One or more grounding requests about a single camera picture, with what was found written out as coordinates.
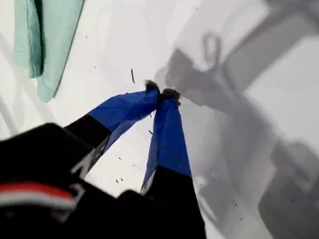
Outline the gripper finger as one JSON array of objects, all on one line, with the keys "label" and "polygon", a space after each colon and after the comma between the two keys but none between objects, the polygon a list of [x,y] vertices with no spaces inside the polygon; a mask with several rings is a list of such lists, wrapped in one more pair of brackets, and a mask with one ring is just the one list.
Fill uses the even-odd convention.
[{"label": "gripper finger", "polygon": [[173,89],[164,89],[160,95],[142,193],[179,214],[199,214],[179,97]]},{"label": "gripper finger", "polygon": [[121,135],[156,109],[159,98],[158,85],[147,80],[143,91],[111,97],[67,125],[66,130],[93,147],[88,156],[73,166],[71,173],[85,178]]}]

